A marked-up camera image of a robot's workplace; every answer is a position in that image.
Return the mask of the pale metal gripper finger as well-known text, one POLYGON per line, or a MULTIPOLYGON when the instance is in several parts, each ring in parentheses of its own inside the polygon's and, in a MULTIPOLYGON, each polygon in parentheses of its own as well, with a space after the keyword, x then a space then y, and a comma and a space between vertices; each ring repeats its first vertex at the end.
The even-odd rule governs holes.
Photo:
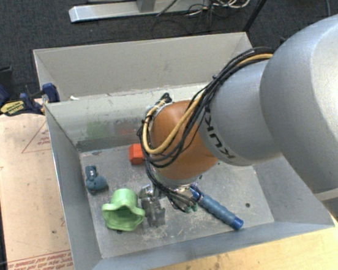
POLYGON ((152 189, 151 185, 145 185, 140 189, 140 193, 138 194, 139 199, 145 198, 153 198, 154 197, 154 190, 152 189))
POLYGON ((165 225, 165 208, 162 207, 158 198, 141 199, 142 208, 145 210, 148 225, 156 227, 165 225))

